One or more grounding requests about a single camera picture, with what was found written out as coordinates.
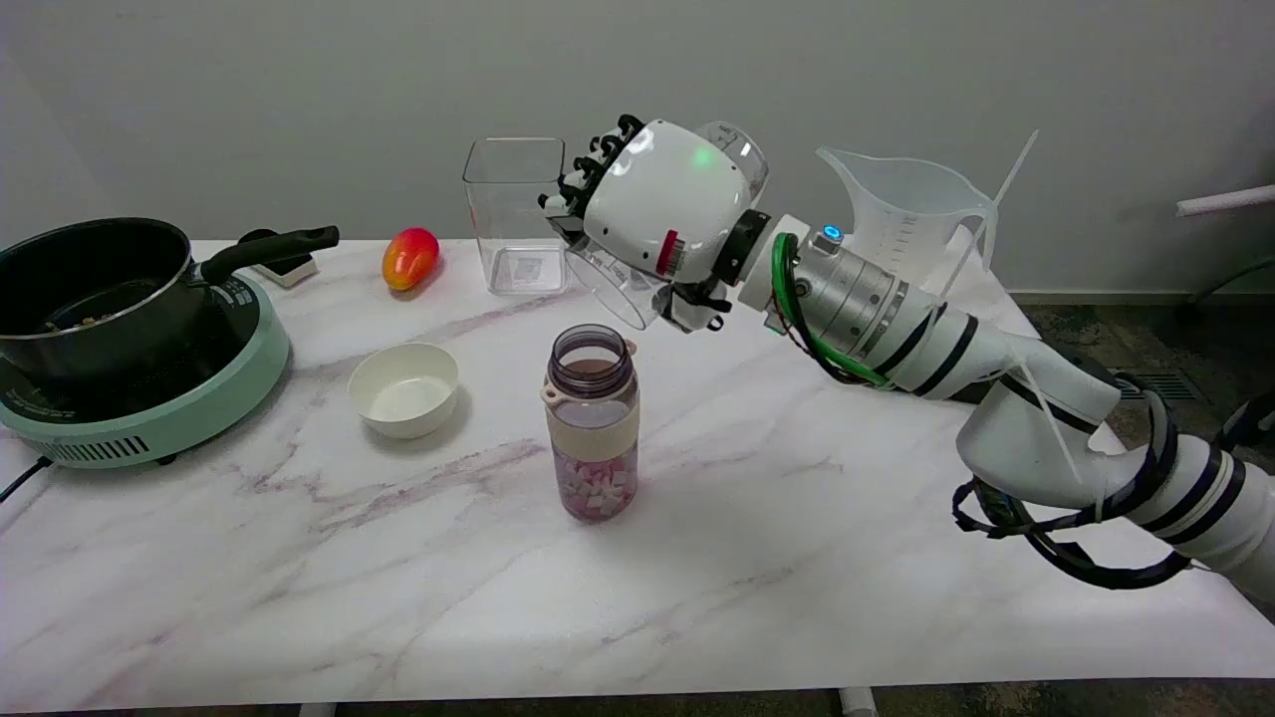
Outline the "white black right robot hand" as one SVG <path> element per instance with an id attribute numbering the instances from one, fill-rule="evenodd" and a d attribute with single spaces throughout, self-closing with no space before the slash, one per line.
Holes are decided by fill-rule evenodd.
<path id="1" fill-rule="evenodd" d="M 683 128 L 632 115 L 538 199 L 567 264 L 620 322 L 646 330 L 720 330 L 728 291 L 755 268 L 773 219 L 756 142 L 731 122 Z"/>

